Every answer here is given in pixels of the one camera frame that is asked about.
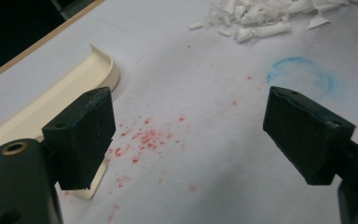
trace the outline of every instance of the blue circle drawing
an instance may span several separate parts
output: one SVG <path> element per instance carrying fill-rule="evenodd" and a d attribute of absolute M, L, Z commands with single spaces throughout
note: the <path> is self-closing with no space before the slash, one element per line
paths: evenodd
<path fill-rule="evenodd" d="M 324 97 L 333 87 L 333 78 L 313 61 L 291 57 L 272 65 L 267 76 L 271 86 L 299 91 L 311 99 Z"/>

